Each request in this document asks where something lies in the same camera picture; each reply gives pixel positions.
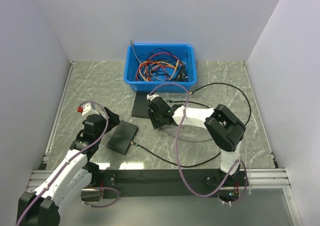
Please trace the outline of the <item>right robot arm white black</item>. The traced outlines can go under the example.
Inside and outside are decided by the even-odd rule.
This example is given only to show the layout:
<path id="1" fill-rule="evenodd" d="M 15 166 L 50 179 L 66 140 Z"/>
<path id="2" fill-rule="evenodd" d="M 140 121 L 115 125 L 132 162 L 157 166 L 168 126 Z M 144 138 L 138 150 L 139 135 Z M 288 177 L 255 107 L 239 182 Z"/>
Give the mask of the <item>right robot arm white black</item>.
<path id="1" fill-rule="evenodd" d="M 148 114 L 155 129 L 165 125 L 187 125 L 207 129 L 221 151 L 220 181 L 230 186 L 237 181 L 239 146 L 246 126 L 225 105 L 215 108 L 190 108 L 175 104 L 170 107 L 159 95 L 148 95 Z"/>

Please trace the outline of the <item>black flat box far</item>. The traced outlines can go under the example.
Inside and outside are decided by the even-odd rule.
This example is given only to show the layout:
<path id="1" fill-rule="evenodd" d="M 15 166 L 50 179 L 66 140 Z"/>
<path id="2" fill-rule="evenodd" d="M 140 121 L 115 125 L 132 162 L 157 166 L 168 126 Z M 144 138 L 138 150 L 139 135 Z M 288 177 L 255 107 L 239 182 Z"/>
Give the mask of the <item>black flat box far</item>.
<path id="1" fill-rule="evenodd" d="M 148 110 L 150 109 L 147 101 L 148 92 L 138 91 L 136 93 L 131 116 L 136 118 L 150 119 Z"/>

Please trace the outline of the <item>black network switch box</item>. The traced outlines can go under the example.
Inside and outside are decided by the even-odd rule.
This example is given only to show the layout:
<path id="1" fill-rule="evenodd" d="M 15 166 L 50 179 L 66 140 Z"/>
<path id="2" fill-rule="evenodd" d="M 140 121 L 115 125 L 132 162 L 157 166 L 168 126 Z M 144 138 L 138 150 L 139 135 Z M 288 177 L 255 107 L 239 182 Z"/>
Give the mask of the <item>black network switch box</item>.
<path id="1" fill-rule="evenodd" d="M 106 147 L 109 150 L 125 155 L 139 127 L 121 120 Z"/>

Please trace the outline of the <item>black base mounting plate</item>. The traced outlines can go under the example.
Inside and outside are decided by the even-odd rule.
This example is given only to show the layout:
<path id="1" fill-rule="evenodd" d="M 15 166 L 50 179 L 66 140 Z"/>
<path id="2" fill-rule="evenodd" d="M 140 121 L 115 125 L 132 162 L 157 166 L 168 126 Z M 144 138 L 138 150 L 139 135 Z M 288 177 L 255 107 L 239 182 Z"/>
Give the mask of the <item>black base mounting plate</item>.
<path id="1" fill-rule="evenodd" d="M 219 169 L 183 169 L 185 180 L 196 193 L 208 195 L 223 181 Z M 108 187 L 121 197 L 191 196 L 179 171 L 171 170 L 101 170 L 89 188 Z"/>

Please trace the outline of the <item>black cable teal plug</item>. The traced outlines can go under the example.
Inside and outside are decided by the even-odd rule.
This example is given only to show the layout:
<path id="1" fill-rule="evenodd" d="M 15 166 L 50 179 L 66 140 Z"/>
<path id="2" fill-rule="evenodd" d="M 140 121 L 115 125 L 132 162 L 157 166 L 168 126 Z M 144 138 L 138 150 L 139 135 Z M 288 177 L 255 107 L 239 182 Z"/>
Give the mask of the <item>black cable teal plug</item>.
<path id="1" fill-rule="evenodd" d="M 179 112 L 186 113 L 213 113 L 215 111 L 214 108 L 209 108 L 202 103 L 197 103 L 193 101 L 172 101 L 165 100 L 163 106 L 161 107 L 161 111 L 169 113 L 169 114 L 177 114 Z"/>

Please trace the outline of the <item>blue plastic bin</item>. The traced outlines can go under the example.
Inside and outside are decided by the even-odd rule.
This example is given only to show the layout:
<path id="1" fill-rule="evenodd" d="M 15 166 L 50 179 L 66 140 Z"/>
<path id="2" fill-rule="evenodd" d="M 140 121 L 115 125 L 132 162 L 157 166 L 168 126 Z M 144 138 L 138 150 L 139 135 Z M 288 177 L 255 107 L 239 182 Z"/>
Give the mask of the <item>blue plastic bin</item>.
<path id="1" fill-rule="evenodd" d="M 123 80 L 132 91 L 184 92 L 197 83 L 194 48 L 181 43 L 134 43 L 126 53 Z"/>

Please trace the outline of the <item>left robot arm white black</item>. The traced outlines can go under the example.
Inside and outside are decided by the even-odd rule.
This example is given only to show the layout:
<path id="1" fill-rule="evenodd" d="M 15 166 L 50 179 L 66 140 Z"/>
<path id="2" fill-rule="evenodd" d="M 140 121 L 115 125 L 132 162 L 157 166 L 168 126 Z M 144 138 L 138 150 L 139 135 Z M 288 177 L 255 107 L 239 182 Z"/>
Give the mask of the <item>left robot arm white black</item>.
<path id="1" fill-rule="evenodd" d="M 65 209 L 82 189 L 103 190 L 99 166 L 90 159 L 104 134 L 120 123 L 120 117 L 107 107 L 100 114 L 92 103 L 77 110 L 85 117 L 83 128 L 51 175 L 31 193 L 20 196 L 16 225 L 57 226 Z"/>

